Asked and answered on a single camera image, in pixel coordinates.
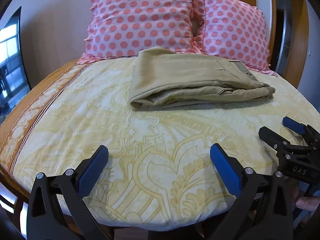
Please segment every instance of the polka dot pillow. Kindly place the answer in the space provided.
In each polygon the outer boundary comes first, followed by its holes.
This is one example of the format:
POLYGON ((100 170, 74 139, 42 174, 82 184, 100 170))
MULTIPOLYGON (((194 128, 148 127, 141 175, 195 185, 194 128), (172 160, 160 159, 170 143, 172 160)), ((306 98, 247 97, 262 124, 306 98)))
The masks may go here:
POLYGON ((78 64, 135 56, 154 46, 199 51, 191 31, 192 0, 91 1, 92 23, 78 64))
POLYGON ((203 54, 241 60, 249 69, 276 75, 269 69, 267 25, 256 7, 239 0, 194 0, 203 25, 196 43, 203 54))

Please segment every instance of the metal bolt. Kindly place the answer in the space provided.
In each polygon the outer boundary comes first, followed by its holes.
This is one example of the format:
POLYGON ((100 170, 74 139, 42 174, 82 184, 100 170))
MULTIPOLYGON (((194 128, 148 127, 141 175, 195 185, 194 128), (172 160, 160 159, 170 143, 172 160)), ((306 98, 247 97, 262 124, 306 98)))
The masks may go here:
POLYGON ((38 173, 38 174, 37 174, 37 179, 42 179, 43 175, 44 175, 44 174, 43 174, 42 172, 38 173))
POLYGON ((245 168, 244 171, 245 171, 246 174, 252 174, 253 173, 253 169, 250 168, 250 167, 245 168))
POLYGON ((282 177, 282 173, 281 173, 280 171, 276 171, 276 176, 277 176, 278 178, 281 178, 281 177, 282 177))
POLYGON ((66 170, 66 175, 71 176, 73 174, 73 169, 66 170))

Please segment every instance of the yellow patterned bedspread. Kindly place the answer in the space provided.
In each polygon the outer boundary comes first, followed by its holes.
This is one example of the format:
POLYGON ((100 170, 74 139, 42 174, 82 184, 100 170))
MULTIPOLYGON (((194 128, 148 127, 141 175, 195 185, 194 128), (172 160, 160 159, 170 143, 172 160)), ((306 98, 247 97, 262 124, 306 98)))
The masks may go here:
POLYGON ((276 88, 274 100, 135 111, 128 104, 135 61, 69 64, 46 78, 0 128, 2 169, 30 192, 37 173, 76 168, 103 144, 108 164, 84 199, 94 217, 110 226, 162 231, 232 205, 234 197, 209 157, 213 143, 244 167, 270 174, 276 152, 259 140, 260 127, 298 144, 300 138, 282 126, 283 117, 320 130, 319 113, 293 86, 257 72, 252 74, 259 81, 276 88))

